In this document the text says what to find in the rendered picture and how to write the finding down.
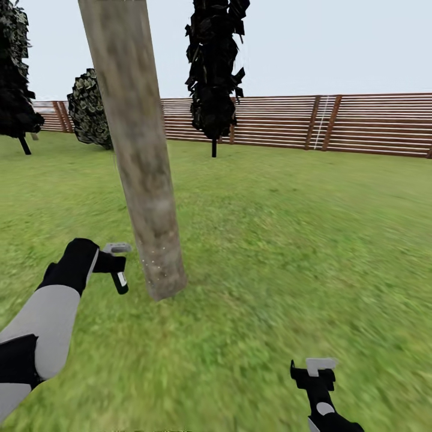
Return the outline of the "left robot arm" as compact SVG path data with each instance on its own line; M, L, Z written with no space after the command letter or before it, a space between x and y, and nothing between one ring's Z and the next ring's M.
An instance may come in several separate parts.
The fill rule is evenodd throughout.
M124 272L127 242L72 241L14 320L0 332L0 425L37 385L61 372L80 297L92 273Z

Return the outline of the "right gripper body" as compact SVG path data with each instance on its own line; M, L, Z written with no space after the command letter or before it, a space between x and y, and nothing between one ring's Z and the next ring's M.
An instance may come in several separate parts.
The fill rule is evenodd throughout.
M333 374L327 369L319 370L318 377L311 377L307 369L295 368L296 382L299 389L306 389L309 392L312 387L321 387L326 392L334 391Z

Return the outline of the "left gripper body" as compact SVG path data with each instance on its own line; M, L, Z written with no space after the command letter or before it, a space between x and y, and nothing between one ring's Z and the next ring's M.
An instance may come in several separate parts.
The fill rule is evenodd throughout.
M111 256L106 253L106 263L99 269L93 269L93 273L109 273L109 272L124 272L125 269L125 257Z

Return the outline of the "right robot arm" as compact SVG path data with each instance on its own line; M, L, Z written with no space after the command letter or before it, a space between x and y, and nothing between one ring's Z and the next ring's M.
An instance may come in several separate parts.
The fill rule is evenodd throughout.
M331 401L329 391L334 391L333 358L307 358L307 369L290 367L291 377L299 389L306 389L310 401L308 416L310 432L364 432L357 422L349 422L338 413Z

